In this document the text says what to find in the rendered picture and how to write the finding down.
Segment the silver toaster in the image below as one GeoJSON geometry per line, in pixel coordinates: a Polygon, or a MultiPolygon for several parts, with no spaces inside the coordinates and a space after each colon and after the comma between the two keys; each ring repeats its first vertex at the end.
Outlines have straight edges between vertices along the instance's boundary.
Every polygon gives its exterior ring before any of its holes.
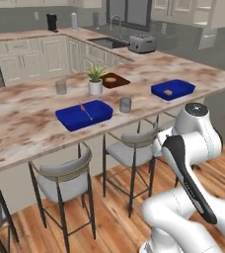
{"type": "Polygon", "coordinates": [[[154,37],[137,34],[129,37],[127,48],[135,53],[149,53],[156,50],[156,40],[154,37]]]}

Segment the steel sink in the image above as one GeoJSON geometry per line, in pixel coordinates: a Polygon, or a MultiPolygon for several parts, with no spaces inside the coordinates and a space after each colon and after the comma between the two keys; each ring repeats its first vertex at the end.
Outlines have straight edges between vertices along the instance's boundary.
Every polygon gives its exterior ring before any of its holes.
{"type": "Polygon", "coordinates": [[[121,48],[121,47],[128,46],[128,42],[120,41],[118,39],[110,38],[110,37],[89,39],[89,42],[93,42],[95,44],[98,44],[107,48],[121,48]]]}

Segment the green plant in white pot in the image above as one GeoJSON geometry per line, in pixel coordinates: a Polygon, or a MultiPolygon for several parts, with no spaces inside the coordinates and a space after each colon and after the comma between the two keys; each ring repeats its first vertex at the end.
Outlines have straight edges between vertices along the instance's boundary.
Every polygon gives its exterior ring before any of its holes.
{"type": "Polygon", "coordinates": [[[102,76],[105,70],[102,66],[97,64],[92,64],[87,72],[89,77],[89,93],[91,95],[98,95],[103,92],[103,80],[102,76]]]}

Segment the white base cupboards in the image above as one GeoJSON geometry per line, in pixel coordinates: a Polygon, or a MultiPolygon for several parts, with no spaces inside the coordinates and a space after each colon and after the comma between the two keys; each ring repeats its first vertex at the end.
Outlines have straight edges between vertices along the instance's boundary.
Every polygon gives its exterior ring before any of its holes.
{"type": "Polygon", "coordinates": [[[5,86],[129,63],[121,56],[67,36],[0,42],[0,68],[5,86]]]}

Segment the silver tap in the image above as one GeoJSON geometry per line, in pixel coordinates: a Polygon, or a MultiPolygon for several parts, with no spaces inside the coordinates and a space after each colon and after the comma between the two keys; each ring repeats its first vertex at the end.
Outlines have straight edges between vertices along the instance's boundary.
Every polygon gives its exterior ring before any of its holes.
{"type": "Polygon", "coordinates": [[[121,18],[119,15],[113,15],[110,18],[110,30],[113,30],[113,20],[117,18],[118,19],[118,38],[122,39],[123,35],[122,35],[122,30],[121,30],[121,18]]]}

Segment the grey cup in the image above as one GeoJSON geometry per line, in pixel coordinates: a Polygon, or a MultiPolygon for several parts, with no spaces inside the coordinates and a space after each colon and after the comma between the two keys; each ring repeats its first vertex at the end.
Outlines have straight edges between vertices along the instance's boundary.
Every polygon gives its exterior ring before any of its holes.
{"type": "Polygon", "coordinates": [[[131,111],[131,99],[129,97],[119,99],[119,110],[122,113],[129,113],[131,111]]]}
{"type": "Polygon", "coordinates": [[[56,93],[58,95],[65,95],[67,93],[67,86],[64,80],[59,80],[55,83],[56,93]]]}

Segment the blue tray with utensil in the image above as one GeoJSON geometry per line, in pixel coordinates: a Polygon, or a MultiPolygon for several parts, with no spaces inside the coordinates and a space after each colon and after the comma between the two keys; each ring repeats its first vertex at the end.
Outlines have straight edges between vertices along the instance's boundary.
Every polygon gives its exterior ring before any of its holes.
{"type": "Polygon", "coordinates": [[[57,110],[55,116],[69,131],[96,125],[109,120],[113,116],[113,108],[103,101],[93,100],[83,105],[93,118],[92,121],[81,110],[79,105],[57,110]]]}

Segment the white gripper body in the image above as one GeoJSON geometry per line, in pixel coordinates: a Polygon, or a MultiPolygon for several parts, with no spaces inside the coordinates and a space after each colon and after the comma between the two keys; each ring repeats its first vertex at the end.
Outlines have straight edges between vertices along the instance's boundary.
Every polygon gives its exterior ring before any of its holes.
{"type": "Polygon", "coordinates": [[[167,139],[168,136],[172,135],[172,128],[167,128],[165,130],[160,131],[154,142],[153,142],[153,156],[154,157],[160,157],[162,156],[162,145],[164,143],[164,141],[167,139]]]}

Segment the white paper towel roll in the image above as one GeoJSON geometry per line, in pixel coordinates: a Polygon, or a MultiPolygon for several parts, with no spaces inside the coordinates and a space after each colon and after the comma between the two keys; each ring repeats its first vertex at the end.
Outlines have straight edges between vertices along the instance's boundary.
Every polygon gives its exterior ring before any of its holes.
{"type": "Polygon", "coordinates": [[[73,30],[78,29],[78,18],[76,13],[71,13],[71,26],[73,30]]]}

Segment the dark window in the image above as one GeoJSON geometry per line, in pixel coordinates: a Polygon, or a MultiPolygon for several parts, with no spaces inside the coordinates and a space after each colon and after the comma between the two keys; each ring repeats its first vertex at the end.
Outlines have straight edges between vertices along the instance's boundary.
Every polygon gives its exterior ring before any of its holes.
{"type": "Polygon", "coordinates": [[[149,32],[152,0],[107,0],[107,23],[149,32]]]}

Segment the blue tray with cookie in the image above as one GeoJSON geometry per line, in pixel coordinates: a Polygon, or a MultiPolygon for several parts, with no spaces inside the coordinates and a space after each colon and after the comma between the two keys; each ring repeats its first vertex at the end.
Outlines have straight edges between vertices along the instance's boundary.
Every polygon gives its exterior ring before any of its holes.
{"type": "Polygon", "coordinates": [[[151,93],[165,101],[172,101],[191,94],[194,91],[194,89],[195,86],[189,82],[186,82],[181,79],[173,79],[163,83],[152,85],[151,93]],[[173,91],[173,95],[172,96],[166,95],[164,93],[165,90],[173,91]]]}

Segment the white wall cupboards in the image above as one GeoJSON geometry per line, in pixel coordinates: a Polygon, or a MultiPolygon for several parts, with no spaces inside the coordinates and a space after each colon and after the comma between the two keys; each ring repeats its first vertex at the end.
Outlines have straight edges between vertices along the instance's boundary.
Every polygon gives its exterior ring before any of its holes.
{"type": "Polygon", "coordinates": [[[216,0],[153,0],[153,21],[194,27],[217,28],[214,15],[216,0]]]}

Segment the black coffee machine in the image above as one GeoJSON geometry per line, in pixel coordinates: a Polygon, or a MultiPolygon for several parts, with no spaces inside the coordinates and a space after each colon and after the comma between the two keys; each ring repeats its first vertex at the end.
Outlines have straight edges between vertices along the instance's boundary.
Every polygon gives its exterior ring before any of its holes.
{"type": "Polygon", "coordinates": [[[57,26],[56,26],[57,16],[55,14],[47,14],[46,19],[47,19],[48,29],[52,32],[57,33],[58,32],[58,29],[57,29],[57,26]]]}

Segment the dark brown board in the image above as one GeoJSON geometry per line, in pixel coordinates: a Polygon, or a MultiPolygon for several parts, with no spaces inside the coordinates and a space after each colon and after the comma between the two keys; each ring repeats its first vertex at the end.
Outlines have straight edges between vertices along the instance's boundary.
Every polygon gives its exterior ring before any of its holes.
{"type": "Polygon", "coordinates": [[[124,85],[127,85],[130,83],[129,80],[126,80],[124,79],[123,77],[121,76],[118,76],[117,74],[115,73],[107,73],[105,75],[102,76],[102,80],[103,80],[103,85],[106,87],[106,88],[109,88],[109,89],[112,89],[112,88],[116,88],[116,87],[119,87],[119,86],[124,86],[124,85]],[[106,82],[105,79],[107,77],[114,77],[116,79],[115,82],[113,83],[110,83],[110,82],[106,82]]]}

